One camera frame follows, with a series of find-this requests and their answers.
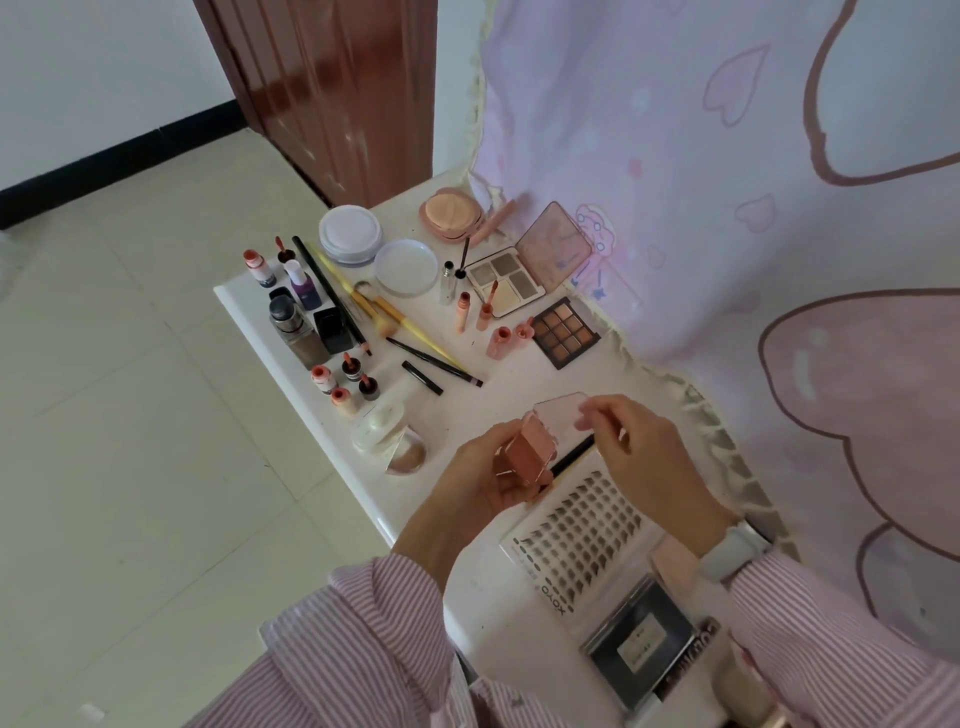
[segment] hand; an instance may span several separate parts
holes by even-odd
[[[593,429],[613,482],[641,513],[699,559],[739,522],[707,490],[677,426],[623,395],[593,397],[578,429]]]
[[[457,448],[433,492],[394,544],[437,581],[441,592],[460,551],[501,511],[534,497],[540,484],[526,486],[499,456],[520,432],[520,420],[494,425]]]

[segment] floor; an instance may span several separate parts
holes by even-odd
[[[211,290],[323,212],[243,131],[8,231],[0,728],[176,728],[386,551]]]

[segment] white table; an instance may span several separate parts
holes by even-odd
[[[386,239],[422,240],[433,247],[441,264],[447,259],[459,264],[460,246],[437,241],[423,229],[418,218],[420,203],[437,188],[454,182],[449,175],[439,176],[377,206],[373,212]],[[297,233],[312,241],[317,231],[287,233]],[[267,245],[264,242],[261,247],[266,250]],[[503,238],[495,234],[470,252],[468,262],[502,246]],[[345,272],[353,280],[373,280],[372,266]],[[267,312],[267,292],[253,277],[242,272],[218,286],[216,293],[388,544],[394,542],[461,443],[493,423],[520,417],[535,402],[570,392],[621,392],[642,401],[677,422],[701,472],[708,473],[708,478],[719,477],[718,467],[693,422],[653,379],[619,354],[615,337],[604,337],[590,352],[560,371],[553,368],[533,342],[495,362],[485,356],[491,330],[478,332],[473,326],[478,309],[476,297],[467,332],[457,336],[453,332],[454,306],[439,306],[436,287],[416,299],[388,299],[486,384],[483,388],[472,387],[419,361],[378,339],[369,322],[358,320],[371,342],[373,356],[362,356],[358,350],[354,350],[354,355],[361,356],[365,369],[379,381],[382,394],[378,403],[405,402],[411,424],[429,447],[427,462],[419,473],[406,477],[386,475],[350,443],[350,433],[359,415],[353,420],[341,416],[281,342]],[[558,291],[553,297],[534,302],[503,323],[513,326],[544,310],[550,300],[562,294]],[[406,332],[402,331],[398,338],[426,349]],[[404,358],[440,384],[444,394],[435,396],[401,369]],[[367,404],[360,415],[371,408],[372,404]],[[457,561],[444,596],[447,631],[478,672],[537,694],[571,724],[598,728],[620,725],[619,710],[606,684],[577,651],[577,645],[534,592],[527,577],[499,548],[500,539],[520,520],[520,508],[501,514]],[[729,605],[718,590],[704,586],[695,597],[684,605],[691,617],[698,619],[711,613],[724,622]],[[707,663],[714,662],[721,651],[722,645],[715,644],[708,651],[708,658],[713,659],[707,659]],[[710,692],[707,667],[692,670],[647,724],[684,728],[720,725],[724,714]]]

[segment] white wall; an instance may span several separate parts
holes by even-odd
[[[438,0],[437,76],[433,105],[433,173],[466,163],[467,117],[474,70],[470,56],[480,41],[484,0]]]
[[[0,2],[0,189],[232,98],[191,0]]]

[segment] striped shirt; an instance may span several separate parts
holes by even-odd
[[[771,553],[733,580],[733,637],[778,702],[822,728],[960,726],[960,668],[904,642],[804,567]],[[468,686],[443,597],[391,554],[337,569],[262,629],[267,652],[188,728],[567,724],[530,694]]]

